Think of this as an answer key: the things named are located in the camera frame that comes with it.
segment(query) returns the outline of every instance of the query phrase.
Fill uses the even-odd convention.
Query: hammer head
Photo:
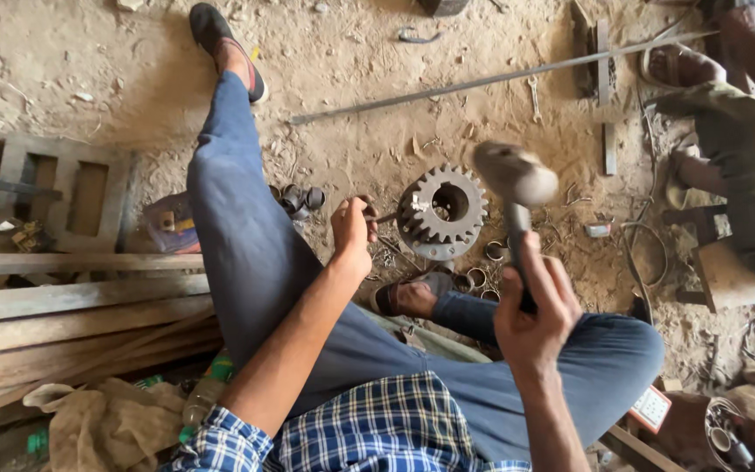
[[[488,188],[511,203],[546,203],[558,191],[558,176],[520,146],[499,141],[481,143],[474,149],[474,166]]]

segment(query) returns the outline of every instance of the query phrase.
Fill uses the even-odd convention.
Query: black shoe
[[[246,55],[246,51],[232,36],[232,29],[226,22],[225,17],[217,11],[212,5],[207,3],[198,3],[191,8],[188,13],[188,20],[191,25],[191,34],[194,41],[205,49],[212,58],[216,57],[217,49],[222,47],[225,42],[232,43],[241,50],[243,57],[246,58],[246,64],[249,67],[249,102],[260,103],[267,100],[269,91],[261,74],[253,65],[253,62]]]

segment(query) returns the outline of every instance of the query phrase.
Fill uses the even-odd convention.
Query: shirt sleeve
[[[200,429],[177,448],[161,472],[260,471],[272,447],[273,441],[265,432],[215,405]]]

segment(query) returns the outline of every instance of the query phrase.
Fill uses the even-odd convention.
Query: gear center hole
[[[446,222],[459,221],[468,213],[468,196],[461,188],[449,182],[433,194],[433,212],[439,219]]]

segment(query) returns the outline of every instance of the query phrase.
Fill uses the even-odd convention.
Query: person
[[[399,287],[417,316],[475,333],[505,361],[402,344],[350,301],[372,269],[367,198],[347,198],[331,216],[335,252],[323,266],[264,182],[250,104],[267,85],[215,7],[195,5],[190,25],[220,78],[188,190],[238,372],[164,469],[589,470],[582,445],[660,370],[653,327],[582,314],[563,265],[529,233],[521,251],[537,317],[519,312],[524,285],[510,269],[499,305],[456,292],[419,300],[420,285]]]
[[[725,56],[755,82],[755,7],[732,8],[719,23]],[[671,155],[669,201],[677,195],[682,208],[688,188],[727,198],[732,247],[755,272],[755,98],[728,85],[715,60],[679,45],[654,51],[646,75],[678,90],[655,102],[659,113],[696,124],[699,145]]]

